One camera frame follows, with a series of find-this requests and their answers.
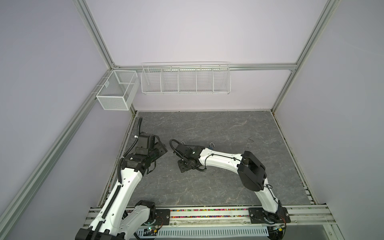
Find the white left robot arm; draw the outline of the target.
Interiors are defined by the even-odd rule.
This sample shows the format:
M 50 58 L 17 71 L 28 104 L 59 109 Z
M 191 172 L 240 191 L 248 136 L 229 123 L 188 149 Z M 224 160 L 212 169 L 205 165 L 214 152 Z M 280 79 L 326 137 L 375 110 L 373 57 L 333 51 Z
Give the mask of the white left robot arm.
M 156 220 L 156 205 L 151 201 L 139 201 L 131 213 L 126 213 L 132 194 L 143 176 L 152 172 L 167 148 L 159 136 L 141 131 L 142 118 L 138 120 L 134 143 L 120 158 L 117 181 L 101 211 L 87 229 L 79 229 L 77 240 L 129 240 L 137 235 L 138 228 Z

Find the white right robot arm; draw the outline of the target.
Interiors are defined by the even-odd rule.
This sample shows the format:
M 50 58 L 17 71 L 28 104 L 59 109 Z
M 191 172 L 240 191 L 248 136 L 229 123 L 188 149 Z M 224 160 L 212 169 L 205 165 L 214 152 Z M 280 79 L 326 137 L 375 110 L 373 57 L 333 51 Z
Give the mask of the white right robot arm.
M 291 222 L 288 210 L 269 184 L 266 167 L 253 153 L 217 152 L 203 146 L 185 145 L 175 139 L 171 139 L 169 144 L 173 153 L 180 158 L 178 165 L 182 173 L 189 170 L 205 172 L 207 167 L 216 167 L 237 174 L 243 186 L 254 192 L 262 204 L 261 213 L 251 217 L 253 220 L 269 225 Z

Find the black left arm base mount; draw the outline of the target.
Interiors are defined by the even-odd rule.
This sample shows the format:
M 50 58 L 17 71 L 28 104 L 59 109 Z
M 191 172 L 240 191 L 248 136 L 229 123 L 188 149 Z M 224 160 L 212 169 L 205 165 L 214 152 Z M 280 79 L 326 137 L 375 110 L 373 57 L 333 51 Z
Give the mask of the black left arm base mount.
M 143 224 L 143 226 L 168 226 L 171 220 L 170 209 L 156 209 L 155 215 Z

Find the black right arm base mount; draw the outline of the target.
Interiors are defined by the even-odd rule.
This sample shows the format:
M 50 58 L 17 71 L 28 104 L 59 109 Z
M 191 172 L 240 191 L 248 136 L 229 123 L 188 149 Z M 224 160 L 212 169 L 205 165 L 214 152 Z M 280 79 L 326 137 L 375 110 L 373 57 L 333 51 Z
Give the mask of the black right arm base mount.
M 287 224 L 291 223 L 291 218 L 287 208 L 278 206 L 276 213 L 269 213 L 263 208 L 249 208 L 249 216 L 252 224 Z

